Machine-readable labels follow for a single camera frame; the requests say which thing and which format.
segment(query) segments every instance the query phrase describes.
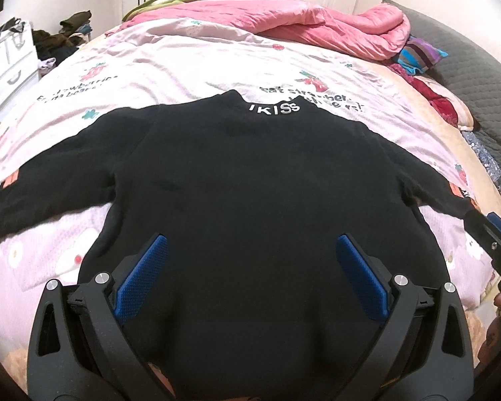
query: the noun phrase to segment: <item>pillow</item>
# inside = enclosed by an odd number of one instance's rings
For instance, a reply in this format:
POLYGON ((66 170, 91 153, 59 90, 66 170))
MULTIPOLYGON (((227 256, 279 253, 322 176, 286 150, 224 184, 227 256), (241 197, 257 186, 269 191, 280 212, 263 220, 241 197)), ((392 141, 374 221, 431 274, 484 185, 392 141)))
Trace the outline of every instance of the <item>pillow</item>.
POLYGON ((392 58, 399 63, 410 75, 424 74, 433 68, 448 54, 433 47, 426 40, 410 35, 401 52, 392 58))
POLYGON ((479 140, 501 166, 501 63, 462 34, 420 12, 401 9, 411 33, 449 53, 428 75, 457 95, 481 125, 479 140))
POLYGON ((449 100, 458 115, 458 129, 461 131, 473 131, 475 119, 466 104, 457 95, 426 75, 418 75, 416 78, 431 88, 434 93, 449 100))

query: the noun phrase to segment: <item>pink duvet cover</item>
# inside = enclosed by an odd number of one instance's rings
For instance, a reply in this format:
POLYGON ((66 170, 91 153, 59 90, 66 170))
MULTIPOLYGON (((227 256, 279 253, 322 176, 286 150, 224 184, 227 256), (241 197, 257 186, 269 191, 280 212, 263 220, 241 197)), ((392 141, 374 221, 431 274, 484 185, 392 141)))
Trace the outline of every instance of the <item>pink duvet cover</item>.
POLYGON ((367 60, 394 56, 410 34, 405 14, 388 4, 360 15, 346 15, 300 0, 195 1, 141 13, 118 31, 163 18, 192 18, 231 25, 250 33, 316 45, 367 60))

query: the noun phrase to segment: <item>black clothing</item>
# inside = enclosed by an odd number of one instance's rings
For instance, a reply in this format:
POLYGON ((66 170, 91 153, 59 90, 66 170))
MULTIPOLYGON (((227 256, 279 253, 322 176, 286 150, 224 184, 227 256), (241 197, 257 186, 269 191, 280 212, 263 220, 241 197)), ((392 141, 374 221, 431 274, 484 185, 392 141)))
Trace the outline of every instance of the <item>black clothing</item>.
POLYGON ((63 34, 50 35, 50 33, 44 30, 33 31, 33 44, 35 45, 39 60, 47 60, 54 57, 56 66, 78 51, 78 47, 75 47, 63 34))
POLYGON ((87 21, 89 21, 90 18, 91 18, 91 10, 75 13, 70 18, 67 18, 60 22, 62 28, 59 32, 64 36, 69 37, 82 25, 84 25, 87 21))
POLYGON ((78 47, 76 46, 60 46, 50 52, 50 57, 54 57, 55 65, 59 66, 66 58, 72 56, 76 51, 78 51, 78 47))
POLYGON ((113 201, 79 281, 167 237, 169 261, 125 332, 178 399, 319 401, 377 330, 335 259, 339 235, 416 284, 449 281, 416 200, 473 209, 360 122, 229 91, 112 111, 28 161, 0 187, 0 237, 113 201))

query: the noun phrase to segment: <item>metal bolt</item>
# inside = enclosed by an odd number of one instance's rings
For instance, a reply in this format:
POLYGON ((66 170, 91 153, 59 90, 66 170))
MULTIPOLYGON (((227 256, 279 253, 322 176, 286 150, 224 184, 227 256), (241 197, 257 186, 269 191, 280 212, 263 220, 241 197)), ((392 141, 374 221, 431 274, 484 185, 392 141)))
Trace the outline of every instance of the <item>metal bolt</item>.
POLYGON ((50 281, 48 281, 48 283, 46 284, 46 289, 48 289, 48 291, 52 291, 53 289, 56 289, 57 288, 57 280, 56 279, 52 279, 50 281))
POLYGON ((108 280, 110 280, 110 275, 107 273, 98 273, 97 277, 95 277, 95 282, 99 284, 106 283, 108 280))
POLYGON ((456 286, 454 286, 451 282, 447 282, 444 285, 444 288, 446 289, 447 292, 455 292, 456 291, 456 286))
POLYGON ((397 285, 401 286, 405 286, 408 283, 408 279, 402 274, 396 275, 396 277, 394 277, 393 280, 396 282, 397 285))

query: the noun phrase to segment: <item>bedsheet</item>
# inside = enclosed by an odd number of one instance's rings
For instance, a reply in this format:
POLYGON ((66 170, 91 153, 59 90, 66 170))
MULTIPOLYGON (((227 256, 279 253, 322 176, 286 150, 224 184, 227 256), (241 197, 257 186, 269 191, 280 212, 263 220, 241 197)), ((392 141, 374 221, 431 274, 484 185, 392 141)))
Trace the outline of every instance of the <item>bedsheet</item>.
MULTIPOLYGON (((42 79, 24 108, 0 126, 0 182, 33 156, 115 108, 183 103, 229 89, 263 104, 301 95, 333 114, 364 122, 482 200, 480 189, 472 186, 466 169, 431 124, 365 62, 188 18, 128 28, 75 54, 42 79)), ((0 241, 1 337, 27 345, 44 283, 52 277, 75 282, 78 265, 100 232, 107 209, 70 213, 0 241), (81 232, 75 229, 80 224, 81 232), (52 249, 62 242, 60 233, 67 225, 68 244, 52 249), (52 250, 29 246, 29 240, 46 242, 52 250)), ((492 275, 487 255, 468 239, 460 221, 451 225, 450 219, 427 207, 422 212, 440 246, 452 249, 452 260, 447 251, 444 254, 455 268, 450 275, 463 304, 476 306, 492 275)))
POLYGON ((232 25, 251 33, 294 40, 370 60, 385 60, 396 55, 410 34, 408 18, 401 10, 386 3, 363 14, 347 15, 301 0, 195 1, 139 14, 118 30, 153 19, 183 17, 232 25))
MULTIPOLYGON (((468 143, 464 140, 460 131, 441 119, 434 108, 430 106, 429 102, 415 89, 411 89, 409 84, 402 79, 401 76, 389 71, 385 66, 376 63, 364 61, 361 62, 361 64, 397 87, 401 95, 411 104, 418 115, 430 124, 432 130, 445 142, 447 147, 449 147, 456 156, 466 172, 466 176, 468 176, 471 187, 474 188, 476 200, 482 212, 488 214, 494 211, 501 217, 501 194, 498 194, 497 187, 486 173, 484 165, 479 161, 475 152, 469 148, 468 143)), ((448 264, 448 268, 451 272, 451 270, 453 270, 453 265, 449 266, 448 264)), ((481 294, 481 302, 493 300, 492 289, 495 289, 500 279, 500 275, 493 271, 485 290, 481 294)))

